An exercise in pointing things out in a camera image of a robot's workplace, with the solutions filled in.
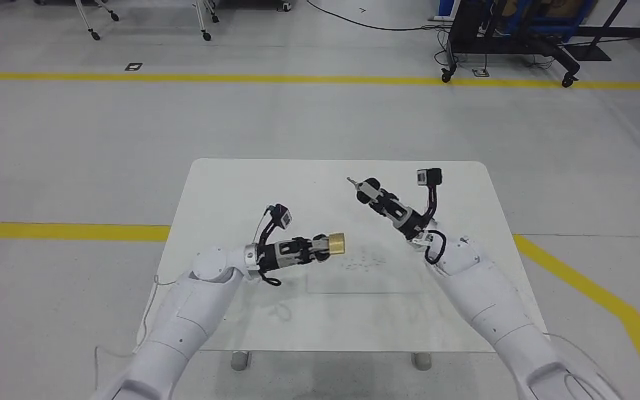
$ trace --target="floor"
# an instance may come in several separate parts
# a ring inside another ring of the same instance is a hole
[[[435,4],[317,0],[370,24],[420,26]],[[220,9],[205,43],[189,2],[87,7],[0,2],[0,74],[140,72],[421,76],[439,79],[435,32],[356,27],[302,0],[290,13]],[[640,41],[603,45],[582,81],[640,81]],[[518,84],[563,72],[489,57],[495,85],[354,85],[0,80],[0,222],[169,225],[200,157],[477,160],[514,234],[640,307],[640,92]],[[472,78],[483,57],[454,77]],[[0,397],[79,399],[93,391],[93,346],[132,348],[162,243],[0,240]],[[640,358],[615,315],[523,257],[551,332],[587,350],[627,398]],[[198,354],[174,398],[514,399],[491,354]],[[100,359],[100,382],[126,361]]]

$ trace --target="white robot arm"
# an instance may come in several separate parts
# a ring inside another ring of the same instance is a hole
[[[389,218],[414,247],[424,249],[431,276],[460,316],[495,349],[516,383],[521,400],[620,400],[594,369],[569,360],[531,322],[513,285],[493,261],[465,237],[451,236],[433,220],[439,169],[419,170],[418,184],[429,189],[429,207],[420,215],[369,178],[355,182],[356,197]]]
[[[280,281],[265,273],[311,261],[325,261],[344,253],[344,235],[296,237],[266,244],[271,232],[286,229],[291,215],[278,204],[267,209],[271,221],[258,243],[230,252],[213,247],[198,254],[162,302],[149,336],[129,366],[108,385],[99,388],[94,400],[168,400],[196,351],[215,332],[243,277],[259,275],[267,283]]]

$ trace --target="yellow floor line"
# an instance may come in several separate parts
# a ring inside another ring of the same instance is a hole
[[[0,239],[115,240],[164,242],[168,225],[40,224],[0,222]],[[513,235],[520,253],[620,319],[640,354],[640,313],[611,292],[521,235]]]
[[[167,225],[37,224],[0,222],[0,239],[164,242]]]
[[[65,73],[0,72],[7,81],[85,81],[85,82],[190,82],[190,83],[265,83],[334,85],[408,85],[443,86],[440,77],[354,76],[354,75],[210,75],[144,73]],[[559,80],[469,79],[453,78],[447,85],[463,87],[562,88]],[[640,90],[640,82],[575,82],[575,89]]]
[[[520,253],[618,317],[636,351],[640,354],[640,313],[633,306],[598,286],[591,279],[547,253],[524,236],[513,235],[513,239]]]

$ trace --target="wire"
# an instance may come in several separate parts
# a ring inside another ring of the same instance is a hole
[[[602,375],[604,375],[609,380],[609,377],[604,372],[604,369],[600,366],[600,364],[598,364],[596,362],[596,360],[594,360],[589,354],[587,354],[586,351],[582,350],[582,348],[580,346],[578,346],[577,344],[573,343],[571,340],[567,339],[566,337],[564,337],[562,335],[558,335],[557,333],[542,332],[542,334],[545,335],[545,336],[558,338],[558,339],[561,339],[561,340],[565,341],[566,343],[569,343],[571,346],[573,346],[574,349],[578,350],[580,353],[582,353],[583,356],[587,357],[587,359],[589,361],[591,361],[591,363],[593,363],[593,365],[598,367],[600,372],[602,372]]]
[[[143,334],[142,334],[142,340],[140,340],[140,342],[136,343],[136,347],[133,348],[133,350],[128,353],[128,354],[120,354],[117,353],[113,350],[110,350],[102,345],[97,345],[93,348],[93,386],[94,386],[94,390],[98,390],[98,380],[99,380],[99,375],[100,375],[100,370],[98,368],[98,350],[102,350],[104,351],[106,354],[112,356],[112,357],[116,357],[116,358],[129,358],[132,357],[134,354],[136,354],[136,352],[138,351],[138,349],[140,348],[140,346],[142,345],[142,343],[144,343],[145,339],[147,338],[147,316],[149,315],[149,311],[151,310],[151,306],[153,305],[153,301],[156,299],[156,293],[158,292],[158,286],[169,286],[169,285],[173,285],[174,283],[177,282],[177,280],[172,281],[172,282],[166,282],[166,283],[161,283],[159,281],[160,277],[158,276],[158,274],[153,276],[153,290],[151,291],[151,300],[149,300],[149,305],[147,306],[146,310],[144,311],[144,315],[142,316],[142,329],[143,329]]]
[[[251,239],[251,243],[256,242],[256,236],[258,236],[258,230],[260,229],[260,225],[262,225],[262,221],[264,220],[265,215],[269,212],[269,207],[264,210],[264,214],[262,214],[262,218],[260,218],[260,222],[258,222],[258,226],[256,226],[256,232],[253,234],[253,239]]]
[[[111,357],[116,357],[116,358],[129,358],[135,354],[133,351],[129,354],[119,354],[101,345],[97,345],[96,347],[94,347],[93,348],[93,390],[94,391],[98,390],[98,376],[100,374],[100,371],[98,369],[98,349],[104,351]]]
[[[593,396],[580,383],[583,383],[583,384],[587,385],[591,390],[596,392],[596,394],[598,396],[600,396],[600,398],[602,400],[606,399],[606,397],[604,397],[602,395],[602,393],[598,389],[596,389],[595,386],[593,386],[593,384],[591,382],[589,382],[586,379],[582,378],[580,375],[576,375],[576,374],[573,374],[571,372],[567,372],[565,374],[565,376],[564,376],[564,386],[567,388],[567,391],[569,392],[571,397],[573,397],[575,400],[580,400],[580,399],[578,397],[576,397],[575,394],[573,394],[573,390],[571,390],[571,388],[569,387],[569,383],[567,382],[567,379],[569,379],[570,377],[573,378],[578,383],[578,385],[580,385],[580,387],[582,387],[582,390],[584,390],[589,395],[589,397],[591,397],[591,400],[594,400]]]
[[[571,340],[567,339],[566,337],[564,337],[562,335],[558,335],[557,333],[542,332],[542,334],[545,335],[545,336],[558,338],[560,340],[563,340],[566,343],[569,343],[574,349],[578,350],[583,356],[585,356],[598,369],[598,375],[600,376],[600,378],[602,378],[606,382],[607,385],[609,385],[609,387],[611,388],[612,391],[614,391],[616,394],[620,393],[618,391],[618,389],[611,383],[611,378],[609,378],[609,376],[604,371],[604,369],[600,366],[600,364],[598,364],[598,362],[596,360],[594,360],[593,357],[591,357],[586,351],[582,350],[582,348],[580,346],[578,346],[577,344],[573,343]],[[578,398],[573,394],[573,392],[569,388],[569,385],[567,384],[567,378],[568,377],[572,377],[573,379],[575,379],[576,382],[578,382],[579,385],[580,385],[580,382],[586,384],[589,388],[591,388],[594,392],[596,392],[596,394],[598,396],[600,396],[602,399],[605,398],[604,396],[602,396],[602,393],[600,393],[593,386],[592,383],[588,382],[587,380],[585,380],[583,377],[581,377],[579,375],[575,375],[575,374],[567,371],[567,374],[564,377],[564,383],[565,383],[565,386],[566,386],[567,390],[569,391],[569,393],[571,394],[571,396],[574,399],[578,400]]]
[[[633,39],[640,39],[640,38],[621,38],[621,39],[600,40],[600,41],[598,41],[598,43],[625,42],[625,41],[633,40]],[[582,46],[582,45],[589,45],[589,44],[591,44],[591,42],[561,43],[558,46],[561,46],[561,47],[564,47],[564,46]]]
[[[324,8],[321,8],[321,7],[317,6],[316,4],[312,3],[311,0],[307,0],[307,3],[309,3],[309,5],[311,5],[313,8],[315,8],[317,10],[320,10],[323,13],[332,15],[332,16],[334,16],[336,18],[340,18],[343,21],[347,21],[347,22],[350,22],[350,23],[358,25],[358,26],[363,26],[365,28],[376,29],[376,30],[379,30],[379,31],[389,31],[389,32],[428,31],[428,30],[435,29],[437,27],[443,26],[443,25],[422,25],[422,26],[415,27],[415,28],[383,28],[383,27],[380,27],[380,26],[363,24],[362,22],[354,21],[354,20],[349,19],[347,17],[343,17],[342,15],[339,15],[339,14],[336,14],[336,13],[332,13],[331,11],[327,11]]]
[[[447,237],[444,235],[444,233],[435,230],[435,229],[429,229],[427,231],[427,233],[433,233],[436,234],[438,236],[440,236],[440,239],[442,239],[442,246],[440,247],[440,251],[438,252],[438,255],[435,258],[429,258],[429,250],[431,250],[431,246],[427,246],[425,252],[424,252],[424,259],[431,265],[436,265],[440,259],[442,258],[442,256],[444,255],[444,250],[447,247]]]
[[[532,54],[532,56],[533,56],[533,61],[530,62],[530,63],[525,64],[525,66],[527,68],[549,69],[549,68],[551,68],[553,63],[556,61],[556,59],[554,57],[552,57],[551,60],[549,60],[549,61],[538,62],[538,61],[536,61],[536,55]]]

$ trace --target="brass cylinder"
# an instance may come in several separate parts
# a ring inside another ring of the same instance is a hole
[[[344,233],[332,233],[329,235],[329,254],[344,254]]]

